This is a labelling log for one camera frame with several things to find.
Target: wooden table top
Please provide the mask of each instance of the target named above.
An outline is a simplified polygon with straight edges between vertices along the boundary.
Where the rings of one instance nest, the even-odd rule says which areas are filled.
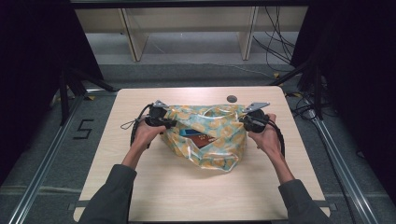
[[[264,113],[276,114],[276,124],[285,138],[286,161],[296,178],[305,184],[314,200],[323,201],[312,164],[279,87],[210,87],[125,89],[119,91],[97,148],[81,201],[89,200],[106,182],[116,163],[129,149],[132,128],[120,126],[138,117],[144,106],[161,100],[167,105],[236,104],[269,102]],[[134,181],[131,221],[227,221],[287,219],[287,210],[277,189],[279,182],[267,156],[249,137],[243,159],[231,172],[206,170],[178,157],[158,136],[142,155]],[[79,220],[84,208],[76,208]],[[322,208],[329,216],[329,208]]]

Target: person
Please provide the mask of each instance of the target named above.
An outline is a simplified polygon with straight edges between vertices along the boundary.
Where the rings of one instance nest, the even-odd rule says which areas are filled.
[[[276,115],[268,114],[275,122]],[[135,168],[148,144],[165,131],[165,127],[150,127],[141,121],[134,142],[121,164],[115,164],[106,183],[93,195],[78,223],[128,223],[129,206]],[[279,179],[279,191],[288,209],[290,223],[332,223],[322,210],[312,201],[301,180],[294,178],[285,158],[280,152],[280,144],[275,129],[266,125],[261,133],[248,132],[257,148],[261,149],[274,165]]]

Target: yellow patterned bag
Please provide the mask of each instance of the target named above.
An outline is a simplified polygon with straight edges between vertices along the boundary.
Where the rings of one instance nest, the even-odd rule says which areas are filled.
[[[247,132],[238,117],[243,105],[170,105],[165,119],[177,120],[162,139],[178,156],[206,169],[231,171],[241,161]]]

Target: gray carpet floor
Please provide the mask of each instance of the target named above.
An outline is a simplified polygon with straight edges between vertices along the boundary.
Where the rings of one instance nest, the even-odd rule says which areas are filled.
[[[279,66],[288,70],[290,66]],[[264,86],[272,81],[274,72],[262,64],[239,64],[238,68],[215,64],[158,64],[158,65],[101,65],[108,84],[117,88],[153,88],[153,87],[196,87],[196,86]],[[265,74],[252,73],[261,71]],[[296,92],[299,77],[284,83],[284,92]],[[95,88],[85,83],[87,89]],[[25,223],[74,223],[73,206],[89,172],[95,150],[99,144],[106,120],[116,96],[110,93],[95,94],[91,100],[83,101],[64,142],[58,151],[54,163],[35,198]],[[290,108],[304,105],[300,97],[287,97]],[[10,214],[32,180],[35,171],[50,147],[51,141],[59,129],[61,105],[56,101],[53,108],[42,121],[35,138],[18,160],[8,179],[0,190],[0,223],[6,223]],[[78,132],[83,119],[92,119],[84,123],[84,128],[92,129],[88,139],[75,139],[85,133]],[[334,142],[341,149],[352,174],[374,209],[380,223],[395,223],[396,208],[376,179],[364,158],[357,156],[359,150],[350,137],[343,121],[337,117],[333,108],[324,109],[324,121],[331,131]],[[315,125],[301,116],[295,122],[303,138],[304,145],[326,200],[335,205],[331,219],[334,223],[353,223],[340,185],[335,178],[325,147],[320,140]],[[356,223],[363,223],[355,204],[350,201]]]

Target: sleeve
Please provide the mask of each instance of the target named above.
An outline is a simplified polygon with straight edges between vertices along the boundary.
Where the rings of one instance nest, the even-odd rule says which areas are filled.
[[[93,195],[78,223],[127,223],[136,171],[116,164]]]
[[[279,191],[288,209],[289,223],[332,223],[312,201],[301,180],[286,182],[279,186]]]

